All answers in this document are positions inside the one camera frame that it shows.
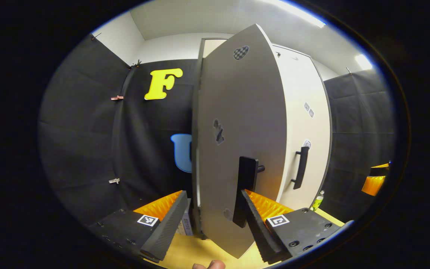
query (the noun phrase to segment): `bottle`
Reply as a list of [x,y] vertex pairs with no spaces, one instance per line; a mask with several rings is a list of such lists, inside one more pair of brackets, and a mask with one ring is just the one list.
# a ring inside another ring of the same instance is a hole
[[312,210],[316,211],[318,209],[318,207],[321,204],[321,201],[323,201],[323,196],[324,191],[320,191],[320,194],[318,195],[318,197],[316,197],[316,199],[314,200],[313,206],[312,206]]

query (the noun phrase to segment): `door handle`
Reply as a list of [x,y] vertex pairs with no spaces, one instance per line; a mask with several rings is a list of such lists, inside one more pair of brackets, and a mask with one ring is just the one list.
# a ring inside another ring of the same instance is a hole
[[294,182],[293,189],[299,189],[303,183],[304,172],[306,170],[306,162],[308,161],[308,146],[302,146],[302,151],[297,151],[296,153],[300,155],[300,165],[298,166],[298,173],[296,174],[296,179],[292,179]]

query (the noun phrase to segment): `ceiling light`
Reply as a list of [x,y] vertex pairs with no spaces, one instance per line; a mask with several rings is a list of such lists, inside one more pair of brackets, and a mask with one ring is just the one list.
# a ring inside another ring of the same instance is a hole
[[373,68],[371,63],[367,60],[366,56],[364,56],[364,54],[360,54],[358,56],[355,56],[355,60],[358,62],[359,66],[361,66],[361,68],[363,68],[363,70]]
[[292,14],[295,14],[296,16],[304,19],[305,21],[314,24],[320,28],[323,28],[323,26],[325,26],[326,24],[318,19],[316,19],[315,17],[313,17],[312,15],[310,15],[309,13],[298,9],[295,6],[290,5],[287,2],[283,2],[280,0],[260,0],[262,2],[266,2],[266,3],[270,3],[272,5],[275,5],[277,7],[280,7],[281,9],[284,9]]

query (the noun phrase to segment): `ceiling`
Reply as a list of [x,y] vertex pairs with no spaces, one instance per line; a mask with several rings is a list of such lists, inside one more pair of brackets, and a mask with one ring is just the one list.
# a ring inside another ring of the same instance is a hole
[[200,32],[236,34],[258,24],[270,41],[310,55],[339,75],[361,70],[360,49],[330,25],[319,28],[262,0],[153,0],[130,11],[145,40]]

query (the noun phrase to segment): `hand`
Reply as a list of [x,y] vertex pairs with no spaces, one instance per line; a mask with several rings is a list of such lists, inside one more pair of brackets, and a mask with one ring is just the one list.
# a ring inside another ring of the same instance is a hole
[[213,260],[208,268],[201,264],[194,263],[191,269],[225,269],[225,264],[220,260]]

